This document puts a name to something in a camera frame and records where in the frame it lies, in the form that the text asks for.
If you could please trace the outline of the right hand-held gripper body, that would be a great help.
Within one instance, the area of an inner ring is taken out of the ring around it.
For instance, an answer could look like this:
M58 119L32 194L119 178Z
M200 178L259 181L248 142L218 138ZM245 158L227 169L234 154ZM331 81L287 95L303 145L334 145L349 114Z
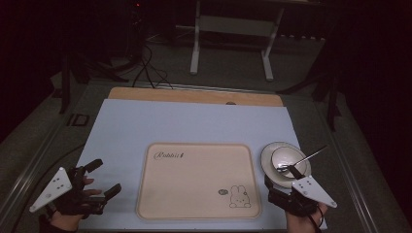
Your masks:
M292 191L286 194L274 187L274 183L264 178L268 188L268 201L294 216L310 216L318 210L318 204L336 208L337 203L312 177L305 177L292 182Z

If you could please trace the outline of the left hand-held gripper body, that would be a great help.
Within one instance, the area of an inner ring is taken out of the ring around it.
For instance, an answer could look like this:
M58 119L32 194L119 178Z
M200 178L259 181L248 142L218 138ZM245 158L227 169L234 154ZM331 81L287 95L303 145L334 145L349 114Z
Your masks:
M60 167L30 206L29 212L35 213L48 204L54 204L63 215L101 215L107 200L104 196L85 194L86 172L90 169L83 166L69 171Z

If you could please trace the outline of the white bowl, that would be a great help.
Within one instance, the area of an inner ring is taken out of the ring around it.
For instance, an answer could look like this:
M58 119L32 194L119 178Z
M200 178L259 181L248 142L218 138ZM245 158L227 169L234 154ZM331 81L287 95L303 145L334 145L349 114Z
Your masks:
M271 162L275 170L283 177L293 179L290 171L279 171L280 167L293 165L303 159L305 155L300 151L290 147L279 147L272 152Z

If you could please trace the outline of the metal spoon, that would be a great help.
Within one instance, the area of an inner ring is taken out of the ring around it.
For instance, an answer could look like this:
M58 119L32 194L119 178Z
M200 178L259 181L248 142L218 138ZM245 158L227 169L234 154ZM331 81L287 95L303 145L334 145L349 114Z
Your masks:
M294 166L296 166L296 165L298 165L298 164L300 164L304 161L309 160L310 158L316 156L317 154L321 153L325 149L326 149L326 146L323 146L322 148L320 148L320 149L316 150L315 152L311 153L310 155L305 156L304 158L298 160L294 164L282 164L282 165L278 166L276 168L276 170L280 173L284 173L284 172L288 171L290 167L294 167Z

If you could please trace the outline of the white round plate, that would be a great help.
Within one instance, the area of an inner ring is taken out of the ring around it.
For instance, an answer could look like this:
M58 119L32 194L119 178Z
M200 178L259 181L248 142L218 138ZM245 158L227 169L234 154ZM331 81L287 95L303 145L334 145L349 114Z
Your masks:
M290 147L290 148L299 150L299 148L289 143L275 142L275 143L269 144L261 152L260 164L261 164L264 174L272 182L284 188L291 188L292 182L295 181L295 178L293 177L293 179L290 179L290 178L283 177L275 170L275 167L272 165L272 162L271 162L272 152L279 147Z

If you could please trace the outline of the person's right hand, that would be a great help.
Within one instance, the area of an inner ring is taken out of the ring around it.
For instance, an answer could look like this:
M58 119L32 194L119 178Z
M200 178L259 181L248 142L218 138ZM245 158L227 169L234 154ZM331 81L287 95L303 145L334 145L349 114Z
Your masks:
M319 233L326 211L327 205L319 203L317 211L311 216L300 217L286 212L288 233Z

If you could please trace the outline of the person's left hand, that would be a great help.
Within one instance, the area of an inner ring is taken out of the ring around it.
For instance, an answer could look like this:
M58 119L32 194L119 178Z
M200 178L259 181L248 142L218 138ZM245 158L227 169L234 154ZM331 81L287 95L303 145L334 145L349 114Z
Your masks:
M84 177L83 182L85 185L89 185L94 182L94 179ZM85 189L84 190L84 194L86 196L98 195L101 193L102 193L102 190L100 189ZM81 222L83 218L84 218L84 215L66 216L66 215L61 214L59 211L56 211L53 213L51 217L50 225L60 230L73 232L73 231L78 230L79 223Z

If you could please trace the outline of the beige tray with rabbit print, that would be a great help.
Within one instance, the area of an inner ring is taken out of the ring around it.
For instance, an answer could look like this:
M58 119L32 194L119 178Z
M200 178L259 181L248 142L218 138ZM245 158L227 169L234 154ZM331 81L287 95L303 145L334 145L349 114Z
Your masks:
M136 212L147 220L258 217L261 204L249 148L150 145Z

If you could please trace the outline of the black stand legs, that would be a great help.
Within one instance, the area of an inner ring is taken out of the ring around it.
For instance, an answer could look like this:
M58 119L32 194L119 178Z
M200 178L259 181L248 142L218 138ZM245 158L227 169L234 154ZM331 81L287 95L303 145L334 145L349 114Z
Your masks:
M278 94L291 94L316 83L317 85L311 97L317 102L323 101L326 97L328 98L326 123L331 131L335 130L334 118L337 114L337 87L340 77L338 42L339 36L331 31L327 35L325 43L309 69L306 78L286 89L277 90Z

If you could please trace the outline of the light blue table mat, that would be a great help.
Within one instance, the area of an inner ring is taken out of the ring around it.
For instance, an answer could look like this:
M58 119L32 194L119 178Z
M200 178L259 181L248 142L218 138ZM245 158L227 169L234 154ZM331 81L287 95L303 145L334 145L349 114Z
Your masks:
M285 212L268 201L260 164L269 144L298 143L284 107L107 99L103 102L79 159L86 165L101 159L91 173L93 187L121 191L100 216L80 227L87 231L269 232L286 227ZM261 204L256 218L147 220L136 212L147 149L156 143L241 144L249 148Z

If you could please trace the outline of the white metal stand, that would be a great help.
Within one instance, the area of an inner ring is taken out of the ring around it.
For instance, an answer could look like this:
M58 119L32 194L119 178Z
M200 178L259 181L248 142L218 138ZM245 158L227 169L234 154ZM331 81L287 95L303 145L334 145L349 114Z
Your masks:
M192 75L198 73L200 54L200 32L218 32L247 36L259 36L268 39L267 46L260 52L265 78L268 82L274 81L274 75L269 55L284 14L284 8L280 8L273 21L254 20L236 17L217 17L201 14L201 1L197 0L194 18L194 44L191 56L189 72Z

